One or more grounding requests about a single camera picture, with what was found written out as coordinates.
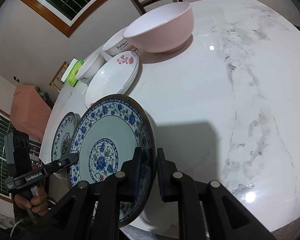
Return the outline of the left hand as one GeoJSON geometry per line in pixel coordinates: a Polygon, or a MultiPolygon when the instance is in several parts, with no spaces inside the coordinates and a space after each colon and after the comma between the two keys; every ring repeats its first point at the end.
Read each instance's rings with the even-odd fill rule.
{"type": "Polygon", "coordinates": [[[48,213],[48,203],[46,201],[47,194],[42,186],[36,190],[36,195],[31,199],[27,200],[23,196],[16,194],[14,201],[16,205],[21,209],[31,209],[32,212],[44,216],[48,213]]]}

